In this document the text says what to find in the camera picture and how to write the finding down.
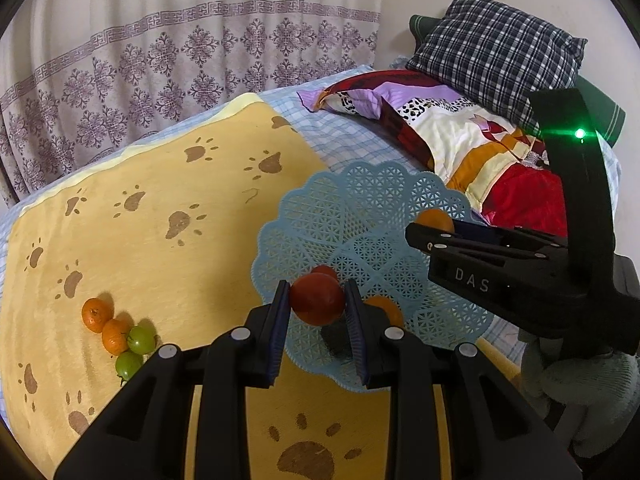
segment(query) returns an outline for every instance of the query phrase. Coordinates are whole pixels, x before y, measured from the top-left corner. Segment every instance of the orange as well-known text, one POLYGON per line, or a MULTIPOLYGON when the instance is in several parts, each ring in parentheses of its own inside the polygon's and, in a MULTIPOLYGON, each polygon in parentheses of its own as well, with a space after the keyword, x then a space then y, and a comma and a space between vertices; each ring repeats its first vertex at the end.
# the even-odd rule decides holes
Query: orange
POLYGON ((89 298, 82 306, 82 321, 91 332, 102 332, 104 324, 112 317, 111 307, 98 298, 89 298))
POLYGON ((440 229, 447 233, 455 233, 456 229, 453 227, 453 220, 442 209, 427 209, 422 211, 415 219, 415 223, 424 225, 426 227, 433 227, 434 229, 440 229))
POLYGON ((386 312, 386 316, 389 318, 389 323, 393 326, 404 326, 404 317, 402 317, 402 311, 392 300, 385 296, 371 296, 364 300, 365 303, 378 306, 386 312))
POLYGON ((119 319, 110 319, 102 329, 102 344, 111 355, 120 355, 129 349, 127 334, 129 323, 119 319))

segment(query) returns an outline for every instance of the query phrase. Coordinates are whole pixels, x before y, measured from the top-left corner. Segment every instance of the white wall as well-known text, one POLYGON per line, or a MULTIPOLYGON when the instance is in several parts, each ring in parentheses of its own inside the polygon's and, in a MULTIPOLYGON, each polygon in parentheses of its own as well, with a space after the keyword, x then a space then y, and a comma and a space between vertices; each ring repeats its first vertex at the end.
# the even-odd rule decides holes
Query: white wall
MULTIPOLYGON (((383 0, 376 68, 399 54, 410 55, 412 14, 441 17, 452 0, 383 0)), ((625 111, 625 127, 615 152, 622 164, 616 213, 616 251, 631 256, 640 270, 640 48, 609 0, 499 0, 564 28, 589 43, 580 74, 625 111)))

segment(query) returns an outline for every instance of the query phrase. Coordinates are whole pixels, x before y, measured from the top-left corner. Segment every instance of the screw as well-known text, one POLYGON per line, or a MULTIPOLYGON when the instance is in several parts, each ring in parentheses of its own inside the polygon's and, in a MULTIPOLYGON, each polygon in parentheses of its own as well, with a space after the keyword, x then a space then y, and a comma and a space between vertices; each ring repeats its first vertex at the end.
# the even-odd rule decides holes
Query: screw
POLYGON ((245 339, 249 339, 250 335, 251 330, 245 326, 239 326, 231 331, 231 339, 235 341, 244 341, 245 339))
POLYGON ((162 359, 171 359, 178 353, 178 347, 176 345, 162 345, 158 349, 158 355, 162 359))
POLYGON ((385 330, 385 336, 387 339, 398 340, 404 337, 404 330, 397 326, 390 326, 385 330))
POLYGON ((462 345, 459 346, 458 351, 460 352, 460 355, 463 355, 464 357, 476 357, 478 355, 478 348, 476 348, 476 345, 471 343, 462 343, 462 345))

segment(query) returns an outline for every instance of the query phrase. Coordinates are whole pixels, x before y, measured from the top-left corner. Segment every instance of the blue checkered sheet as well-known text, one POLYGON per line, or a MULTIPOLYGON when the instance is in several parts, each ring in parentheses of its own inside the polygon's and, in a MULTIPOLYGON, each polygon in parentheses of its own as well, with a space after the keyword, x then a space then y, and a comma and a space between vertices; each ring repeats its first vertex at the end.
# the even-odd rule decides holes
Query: blue checkered sheet
MULTIPOLYGON (((360 66, 353 70, 325 77, 299 86, 279 88, 262 92, 260 97, 279 114, 283 115, 318 153, 331 171, 340 171, 347 164, 356 159, 365 160, 371 164, 387 161, 396 161, 404 165, 409 171, 422 170, 416 162, 410 160, 392 144, 390 137, 378 124, 365 119, 357 119, 353 116, 340 116, 321 110, 310 113, 300 102, 297 95, 299 90, 323 89, 333 83, 348 77, 371 72, 369 66, 360 66)), ((201 122, 213 117, 222 109, 217 106, 189 118, 175 126, 171 126, 149 137, 140 139, 135 144, 148 144, 158 139, 171 139, 191 130, 201 122)), ((118 156, 122 150, 115 152, 99 162, 118 156)), ((60 181, 30 195, 23 202, 15 205, 0 218, 0 304, 2 298, 2 285, 6 270, 6 257, 8 252, 8 237, 12 225, 20 215, 21 210, 33 203, 45 190, 56 186, 60 181)), ((522 344, 516 341, 514 334, 517 329, 503 320, 496 320, 485 337, 501 352, 514 362, 519 363, 522 355, 522 344)), ((0 381, 0 416, 7 421, 4 397, 2 396, 2 383, 0 381)))

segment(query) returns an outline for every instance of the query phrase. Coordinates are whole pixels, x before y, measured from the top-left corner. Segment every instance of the green cloth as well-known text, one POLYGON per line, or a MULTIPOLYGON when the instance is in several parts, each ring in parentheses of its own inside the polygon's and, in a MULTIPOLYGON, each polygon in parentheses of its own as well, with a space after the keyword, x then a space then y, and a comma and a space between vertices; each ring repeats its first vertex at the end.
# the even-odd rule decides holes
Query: green cloth
MULTIPOLYGON (((414 35, 416 50, 439 21, 439 18, 421 16, 419 14, 414 14, 409 19, 409 30, 414 35)), ((613 99, 585 78, 578 76, 575 86, 582 94, 597 131, 604 137, 609 146, 613 147, 625 123, 625 111, 613 99)))

